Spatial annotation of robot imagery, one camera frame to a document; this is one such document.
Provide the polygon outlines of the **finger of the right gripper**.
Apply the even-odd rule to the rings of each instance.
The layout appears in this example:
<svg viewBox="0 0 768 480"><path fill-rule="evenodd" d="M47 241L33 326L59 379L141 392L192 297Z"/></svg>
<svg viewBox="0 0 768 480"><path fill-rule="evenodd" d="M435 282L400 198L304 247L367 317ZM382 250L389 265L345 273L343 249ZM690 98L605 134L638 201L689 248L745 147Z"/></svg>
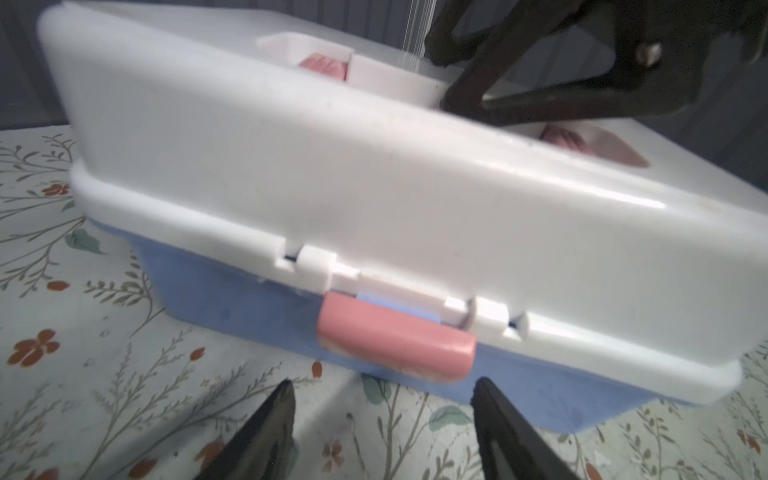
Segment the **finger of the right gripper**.
<svg viewBox="0 0 768 480"><path fill-rule="evenodd" d="M440 108L462 117L543 117L553 94L528 91L488 100L484 95L538 40L575 24L583 3L519 1L501 21L466 35L455 34L472 4L446 2L424 40L432 64L467 63L445 91Z"/></svg>
<svg viewBox="0 0 768 480"><path fill-rule="evenodd" d="M690 93L669 86L613 88L583 80L481 101L473 118L509 126L536 122L665 115L690 104Z"/></svg>

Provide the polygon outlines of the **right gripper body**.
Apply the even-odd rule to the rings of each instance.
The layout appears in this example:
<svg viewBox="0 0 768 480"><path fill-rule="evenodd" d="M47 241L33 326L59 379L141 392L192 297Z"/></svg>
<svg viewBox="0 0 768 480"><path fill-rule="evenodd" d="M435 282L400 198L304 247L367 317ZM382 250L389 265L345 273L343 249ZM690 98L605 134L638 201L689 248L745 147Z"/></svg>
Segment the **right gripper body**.
<svg viewBox="0 0 768 480"><path fill-rule="evenodd" d="M752 64L767 44L764 1L586 1L575 25L614 50L614 63L596 79L621 89L662 85L699 95L713 43L742 42L738 60Z"/></svg>

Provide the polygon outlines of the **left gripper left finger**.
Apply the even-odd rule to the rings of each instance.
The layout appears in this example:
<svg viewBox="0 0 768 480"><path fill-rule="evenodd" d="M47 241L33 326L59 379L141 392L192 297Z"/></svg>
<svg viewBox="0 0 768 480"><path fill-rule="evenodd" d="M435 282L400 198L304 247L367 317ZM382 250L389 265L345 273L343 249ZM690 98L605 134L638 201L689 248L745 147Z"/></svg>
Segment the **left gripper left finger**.
<svg viewBox="0 0 768 480"><path fill-rule="evenodd" d="M196 479L286 479L294 446L293 382L280 382Z"/></svg>

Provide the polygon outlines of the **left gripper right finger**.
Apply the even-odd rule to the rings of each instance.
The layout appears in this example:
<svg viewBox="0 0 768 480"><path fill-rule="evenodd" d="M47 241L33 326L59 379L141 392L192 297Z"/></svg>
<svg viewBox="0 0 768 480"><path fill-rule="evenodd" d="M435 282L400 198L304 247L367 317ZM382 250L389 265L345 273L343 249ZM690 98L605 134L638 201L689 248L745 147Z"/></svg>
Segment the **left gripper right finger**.
<svg viewBox="0 0 768 480"><path fill-rule="evenodd" d="M476 382L471 406L485 478L578 479L489 378Z"/></svg>

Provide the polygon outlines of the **white blue tool box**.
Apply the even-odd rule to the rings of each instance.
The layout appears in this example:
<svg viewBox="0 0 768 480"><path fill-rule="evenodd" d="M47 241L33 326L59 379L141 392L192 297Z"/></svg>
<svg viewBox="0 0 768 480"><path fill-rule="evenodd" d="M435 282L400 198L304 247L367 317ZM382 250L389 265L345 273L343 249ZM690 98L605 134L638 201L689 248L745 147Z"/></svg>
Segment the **white blue tool box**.
<svg viewBox="0 0 768 480"><path fill-rule="evenodd" d="M283 14L64 2L37 31L86 216L168 312L534 425L712 403L767 336L767 197L628 119L506 129Z"/></svg>

